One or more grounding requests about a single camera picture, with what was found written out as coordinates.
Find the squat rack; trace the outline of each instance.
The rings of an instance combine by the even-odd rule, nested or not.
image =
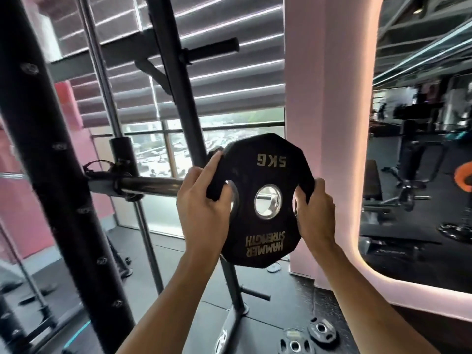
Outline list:
[[[131,141],[123,135],[116,105],[107,77],[108,66],[132,60],[173,96],[192,162],[204,167],[209,159],[193,98],[187,66],[192,61],[239,50],[237,39],[188,50],[182,49],[170,0],[146,0],[152,29],[106,45],[107,57],[96,35],[88,0],[77,0],[79,14],[90,51],[47,66],[21,0],[0,0],[0,112],[4,126],[17,149],[25,172],[42,205],[51,232],[89,313],[91,324],[104,353],[115,353],[134,326],[118,270],[111,259],[109,245],[91,201],[91,193],[105,193],[134,202],[146,253],[158,293],[162,279],[150,242],[144,212],[143,194],[173,195],[178,179],[140,177]],[[123,45],[132,40],[133,54],[123,54]],[[160,54],[166,74],[148,60]],[[72,65],[75,70],[67,71]],[[60,105],[51,84],[95,70],[105,101],[114,138],[110,141],[115,158],[112,172],[84,172],[62,118]],[[241,318],[248,311],[242,292],[264,300],[270,296],[239,285],[234,265],[221,258],[232,307],[215,353],[227,353]]]

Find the gym floor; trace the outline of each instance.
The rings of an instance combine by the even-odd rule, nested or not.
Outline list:
[[[421,138],[421,141],[440,138]],[[377,162],[379,171],[384,166],[394,166],[397,162],[398,137],[373,138],[369,140],[367,159]],[[442,222],[460,223],[467,201],[467,193],[459,189],[453,181],[456,167],[472,160],[472,145],[459,146],[449,142],[438,177],[428,184],[427,189],[417,195],[432,196],[430,201],[417,201],[412,212],[395,208],[394,219],[387,225],[378,226],[378,232],[398,233],[398,235],[438,241],[442,245],[426,245],[422,262],[404,263],[386,256],[370,256],[370,265],[389,277],[399,280],[432,285],[455,291],[472,293],[472,246],[443,237],[436,227]],[[419,178],[427,177],[439,154],[437,148],[426,150],[420,168]],[[397,195],[396,179],[380,171],[383,199]]]
[[[116,248],[133,261],[131,263],[133,275],[125,280],[124,288],[134,318],[138,321],[157,298],[141,235],[136,230],[124,227],[113,229],[109,235]],[[166,284],[177,267],[185,244],[182,239],[178,238],[156,234],[151,234],[151,237]],[[242,319],[233,341],[235,345],[230,352],[275,354],[282,330],[287,328],[305,329],[307,322],[315,312],[316,316],[331,321],[340,333],[340,345],[331,353],[357,354],[359,351],[333,293],[320,289],[314,290],[312,280],[292,276],[287,272],[289,262],[281,261],[280,264],[282,270],[275,274],[270,274],[265,269],[236,268],[241,285],[268,293],[272,298],[270,302],[266,302],[243,294],[244,301],[249,305],[250,311]],[[46,299],[58,317],[78,303],[77,293],[62,260],[44,268],[34,277],[39,287],[48,285],[51,281],[57,283],[57,291]],[[27,288],[21,287],[11,292],[8,301],[20,317],[23,326],[27,330],[32,330],[41,319],[37,313],[37,304],[31,303],[21,309],[16,305],[18,299],[26,291]],[[218,265],[198,307],[184,349],[185,353],[213,352],[216,338],[226,319],[226,309],[230,305],[231,300],[224,275],[221,266]],[[472,349],[472,340],[470,339],[472,323],[451,320],[415,310],[398,308],[398,311],[427,338],[438,340],[435,345],[441,348],[441,352],[467,353]],[[62,347],[87,321],[88,317],[85,313],[77,316],[68,327],[44,347],[42,353],[60,354]],[[77,354],[99,354],[102,352],[90,326],[75,339],[69,349]],[[0,353],[6,353],[5,349],[0,347]],[[326,351],[317,349],[317,353],[322,354]]]

